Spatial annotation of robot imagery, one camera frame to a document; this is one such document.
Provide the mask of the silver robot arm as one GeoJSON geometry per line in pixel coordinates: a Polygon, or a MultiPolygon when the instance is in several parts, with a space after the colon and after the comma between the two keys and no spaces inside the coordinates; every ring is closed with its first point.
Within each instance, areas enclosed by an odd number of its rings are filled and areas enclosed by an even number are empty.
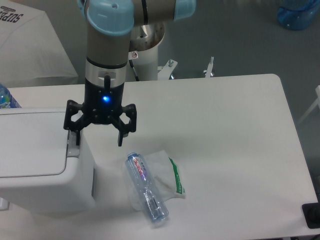
{"type": "Polygon", "coordinates": [[[118,143],[137,129],[137,109],[122,106],[134,27],[192,16],[194,0],[80,0],[87,24],[84,101],[68,100],[63,127],[81,144],[90,124],[113,125],[118,143]]]}

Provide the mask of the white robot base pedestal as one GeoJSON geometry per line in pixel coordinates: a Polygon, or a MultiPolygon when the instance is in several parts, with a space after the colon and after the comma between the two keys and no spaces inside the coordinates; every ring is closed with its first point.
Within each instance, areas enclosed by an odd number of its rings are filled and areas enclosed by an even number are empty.
{"type": "Polygon", "coordinates": [[[158,79],[158,46],[128,53],[126,82],[155,81],[158,79]]]}

